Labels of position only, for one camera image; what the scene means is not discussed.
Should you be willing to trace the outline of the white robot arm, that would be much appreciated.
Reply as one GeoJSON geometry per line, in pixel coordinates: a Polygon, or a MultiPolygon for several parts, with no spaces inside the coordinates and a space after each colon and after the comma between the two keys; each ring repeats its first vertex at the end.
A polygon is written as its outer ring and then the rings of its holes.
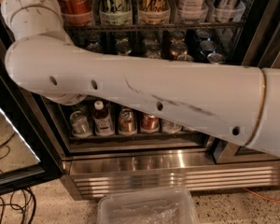
{"type": "Polygon", "coordinates": [[[280,158],[280,69],[94,53],[74,45],[57,0],[3,0],[20,87],[72,105],[86,95],[280,158]]]}

